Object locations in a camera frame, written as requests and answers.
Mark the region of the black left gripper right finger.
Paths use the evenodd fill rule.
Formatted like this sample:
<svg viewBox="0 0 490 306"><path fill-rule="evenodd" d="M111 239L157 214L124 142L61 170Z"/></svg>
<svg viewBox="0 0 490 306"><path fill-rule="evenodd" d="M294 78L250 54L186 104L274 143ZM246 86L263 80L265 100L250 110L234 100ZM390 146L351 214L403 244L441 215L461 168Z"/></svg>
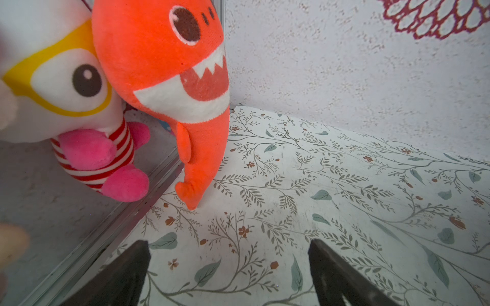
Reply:
<svg viewBox="0 0 490 306"><path fill-rule="evenodd" d="M321 306L397 306L356 269L320 239L308 250L310 273Z"/></svg>

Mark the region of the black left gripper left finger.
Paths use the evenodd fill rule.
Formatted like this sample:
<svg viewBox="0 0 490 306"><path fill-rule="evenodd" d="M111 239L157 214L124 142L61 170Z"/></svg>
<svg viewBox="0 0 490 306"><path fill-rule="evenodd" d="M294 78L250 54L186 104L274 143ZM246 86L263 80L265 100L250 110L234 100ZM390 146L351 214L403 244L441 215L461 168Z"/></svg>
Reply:
<svg viewBox="0 0 490 306"><path fill-rule="evenodd" d="M149 268L149 244L138 240L61 306L135 306Z"/></svg>

